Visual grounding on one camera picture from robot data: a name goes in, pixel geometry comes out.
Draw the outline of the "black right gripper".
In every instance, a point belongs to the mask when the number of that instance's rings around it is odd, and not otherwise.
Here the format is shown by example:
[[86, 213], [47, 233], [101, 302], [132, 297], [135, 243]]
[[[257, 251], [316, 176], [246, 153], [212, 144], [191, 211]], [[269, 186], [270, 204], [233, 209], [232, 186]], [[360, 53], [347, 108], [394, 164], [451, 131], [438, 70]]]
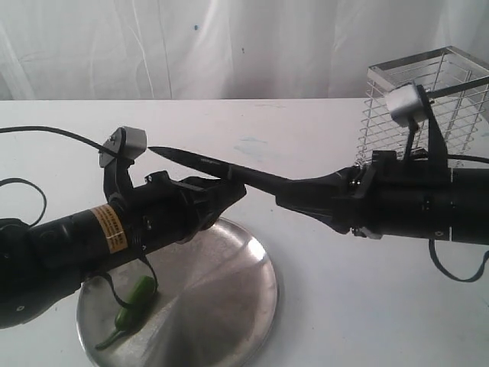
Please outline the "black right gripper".
[[228, 178], [266, 193], [277, 193], [278, 206], [339, 232], [352, 231], [370, 239], [384, 235], [450, 238], [452, 182], [446, 161], [430, 164], [428, 160], [410, 158], [405, 162], [398, 160], [394, 151], [375, 151], [359, 186], [346, 194], [336, 196], [331, 190], [278, 193], [290, 184], [344, 188], [363, 170], [354, 165], [321, 177], [289, 179], [232, 164]]

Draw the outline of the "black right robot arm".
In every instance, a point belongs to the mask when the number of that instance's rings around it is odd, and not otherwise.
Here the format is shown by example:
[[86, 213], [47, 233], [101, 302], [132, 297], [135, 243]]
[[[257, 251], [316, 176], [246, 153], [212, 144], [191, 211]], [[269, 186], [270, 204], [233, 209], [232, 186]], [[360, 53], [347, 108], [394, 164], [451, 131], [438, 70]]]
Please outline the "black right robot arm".
[[340, 234], [380, 239], [488, 243], [488, 171], [430, 165], [422, 155], [402, 161], [375, 151], [364, 166], [308, 179], [286, 179], [246, 167], [225, 177], [274, 196], [278, 206], [314, 218]]

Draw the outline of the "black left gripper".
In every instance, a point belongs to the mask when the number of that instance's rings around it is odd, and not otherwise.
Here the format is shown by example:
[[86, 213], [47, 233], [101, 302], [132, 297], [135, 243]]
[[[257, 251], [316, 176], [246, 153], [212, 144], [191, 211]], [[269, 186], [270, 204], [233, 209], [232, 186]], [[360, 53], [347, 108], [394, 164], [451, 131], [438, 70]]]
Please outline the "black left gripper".
[[188, 242], [245, 195], [242, 183], [197, 176], [173, 180], [166, 171], [154, 172], [131, 190], [131, 247]]

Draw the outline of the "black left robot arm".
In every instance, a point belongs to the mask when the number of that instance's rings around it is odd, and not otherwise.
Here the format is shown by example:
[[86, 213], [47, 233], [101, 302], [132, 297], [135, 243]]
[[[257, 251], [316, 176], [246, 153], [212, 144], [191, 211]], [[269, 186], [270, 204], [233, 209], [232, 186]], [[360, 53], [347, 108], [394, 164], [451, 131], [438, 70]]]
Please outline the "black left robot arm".
[[27, 323], [82, 283], [207, 230], [246, 194], [227, 180], [165, 171], [108, 202], [41, 225], [1, 221], [1, 327]]

